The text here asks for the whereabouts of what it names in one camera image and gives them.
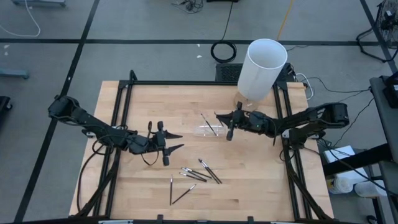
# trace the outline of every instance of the robotic arm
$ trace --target robotic arm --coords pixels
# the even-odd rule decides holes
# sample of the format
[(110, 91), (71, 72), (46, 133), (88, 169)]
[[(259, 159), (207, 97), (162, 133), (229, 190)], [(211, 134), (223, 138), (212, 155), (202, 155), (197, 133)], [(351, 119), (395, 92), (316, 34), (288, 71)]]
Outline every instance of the robotic arm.
[(347, 105), (344, 103), (325, 103), (314, 108), (293, 114), (283, 119), (270, 118), (258, 112), (242, 110), (238, 102), (236, 110), (230, 114), (217, 114), (217, 119), (229, 128), (227, 140), (232, 140), (234, 129), (242, 129), (274, 138), (280, 134), (288, 138), (292, 147), (303, 148), (307, 138), (325, 135), (326, 128), (343, 128), (349, 124)]
[(163, 122), (157, 123), (157, 131), (152, 132), (152, 122), (148, 124), (148, 136), (140, 136), (137, 131), (113, 128), (100, 121), (82, 109), (79, 102), (69, 96), (56, 96), (55, 101), (49, 107), (49, 116), (61, 123), (72, 126), (84, 127), (83, 134), (94, 133), (99, 143), (105, 146), (115, 147), (134, 155), (162, 151), (163, 165), (168, 166), (169, 155), (182, 147), (183, 144), (166, 148), (166, 139), (182, 138), (163, 130)]

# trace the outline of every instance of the yellow cable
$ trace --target yellow cable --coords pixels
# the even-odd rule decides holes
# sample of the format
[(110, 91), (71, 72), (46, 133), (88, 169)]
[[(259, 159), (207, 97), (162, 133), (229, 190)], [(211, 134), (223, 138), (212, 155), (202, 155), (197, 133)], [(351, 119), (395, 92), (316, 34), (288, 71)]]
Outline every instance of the yellow cable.
[(293, 2), (294, 2), (294, 0), (290, 0), (289, 9), (287, 10), (286, 15), (285, 15), (285, 19), (284, 19), (284, 21), (282, 22), (282, 25), (280, 26), (279, 33), (278, 33), (278, 37), (276, 38), (276, 40), (279, 40), (279, 37), (280, 37), (280, 35), (282, 34), (282, 30), (284, 29), (287, 16), (289, 15), (290, 10), (292, 9)]

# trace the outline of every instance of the white cylinder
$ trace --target white cylinder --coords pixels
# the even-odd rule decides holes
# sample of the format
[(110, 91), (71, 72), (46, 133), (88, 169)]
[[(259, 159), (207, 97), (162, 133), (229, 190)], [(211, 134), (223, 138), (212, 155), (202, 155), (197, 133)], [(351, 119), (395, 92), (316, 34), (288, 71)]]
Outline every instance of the white cylinder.
[(346, 177), (336, 177), (331, 180), (326, 181), (328, 190), (332, 194), (346, 194), (353, 190), (353, 185), (349, 178)]
[(246, 52), (238, 81), (239, 92), (249, 100), (264, 99), (286, 61), (287, 51), (280, 43), (270, 39), (255, 40)]
[[(375, 180), (375, 182), (384, 187), (384, 182), (382, 180)], [(355, 185), (355, 192), (361, 197), (378, 197), (387, 195), (385, 190), (370, 181), (357, 183)]]

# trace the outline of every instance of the wooden table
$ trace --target wooden table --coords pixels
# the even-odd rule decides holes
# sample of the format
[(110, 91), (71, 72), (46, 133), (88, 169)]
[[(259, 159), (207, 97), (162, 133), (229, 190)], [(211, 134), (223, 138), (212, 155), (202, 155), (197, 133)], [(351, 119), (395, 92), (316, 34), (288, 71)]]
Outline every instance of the wooden table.
[[(293, 113), (305, 110), (308, 105), (302, 83), (288, 83), (288, 86)], [(95, 109), (95, 116), (108, 124), (111, 122), (117, 87), (118, 82), (103, 82)], [(162, 164), (161, 154), (158, 162), (149, 167), (141, 156), (122, 152), (111, 218), (153, 220), (158, 214), (163, 214), (165, 220), (244, 221), (248, 216), (253, 216), (255, 221), (294, 220), (287, 173), (284, 163), (279, 159), (282, 150), (280, 137), (273, 146), (272, 139), (265, 135), (242, 130), (235, 130), (231, 142), (225, 137), (193, 135), (195, 124), (202, 119), (200, 113), (210, 123), (216, 123), (213, 112), (230, 113), (234, 109), (236, 92), (236, 86), (133, 86), (127, 117), (129, 129), (146, 135), (149, 121), (154, 124), (163, 121), (165, 129), (183, 135), (181, 139), (167, 140), (167, 145), (184, 143), (185, 146), (173, 152), (167, 167)], [(123, 106), (120, 108), (118, 124), (122, 110)], [(272, 92), (261, 101), (257, 110), (277, 117)], [(94, 140), (88, 140), (83, 161), (92, 154)], [(313, 140), (308, 140), (306, 146), (318, 150)], [(301, 151), (301, 155), (307, 189), (325, 213), (332, 217), (320, 158), (309, 151)], [(151, 162), (156, 158), (156, 153), (144, 157)], [(223, 184), (198, 182), (178, 174), (182, 171), (181, 167), (206, 173), (198, 158), (206, 161)], [(84, 171), (81, 206), (98, 186), (102, 162), (103, 157), (95, 156)], [(174, 176), (174, 199), (193, 184), (198, 185), (175, 205), (169, 206), (171, 175)], [(100, 214), (104, 213), (107, 192), (103, 194)], [(298, 194), (300, 215), (304, 217), (301, 198), (301, 194)], [(75, 193), (70, 214), (76, 212)]]

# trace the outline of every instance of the white cable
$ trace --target white cable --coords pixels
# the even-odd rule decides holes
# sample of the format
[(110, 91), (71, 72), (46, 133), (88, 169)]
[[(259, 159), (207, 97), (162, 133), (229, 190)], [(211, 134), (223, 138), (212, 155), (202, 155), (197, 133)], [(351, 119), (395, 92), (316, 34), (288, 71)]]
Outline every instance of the white cable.
[(33, 22), (36, 24), (36, 26), (37, 26), (38, 31), (37, 31), (37, 34), (36, 34), (36, 35), (20, 35), (20, 34), (15, 34), (15, 33), (13, 33), (13, 32), (9, 32), (8, 30), (6, 30), (6, 28), (4, 28), (1, 24), (0, 24), (0, 28), (1, 28), (2, 30), (6, 31), (8, 34), (11, 34), (11, 35), (14, 35), (14, 36), (17, 36), (17, 37), (38, 37), (38, 36), (40, 35), (40, 32), (41, 32), (42, 30), (40, 29), (40, 26), (37, 24), (36, 20), (33, 18), (32, 14), (30, 13), (29, 7), (27, 6), (27, 0), (25, 0), (25, 6), (26, 6), (27, 13), (29, 13), (30, 18), (32, 18), (32, 21), (33, 21)]
[(308, 80), (307, 77), (306, 77), (304, 74), (302, 74), (302, 73), (296, 73), (296, 75), (301, 75), (301, 76), (303, 76), (304, 79), (305, 79), (305, 81), (307, 81), (308, 87), (310, 87), (310, 90), (311, 90), (311, 96), (310, 96), (309, 98), (307, 98), (307, 100), (311, 100), (311, 98), (314, 96), (314, 94), (313, 94), (312, 86), (311, 86), (309, 80)]

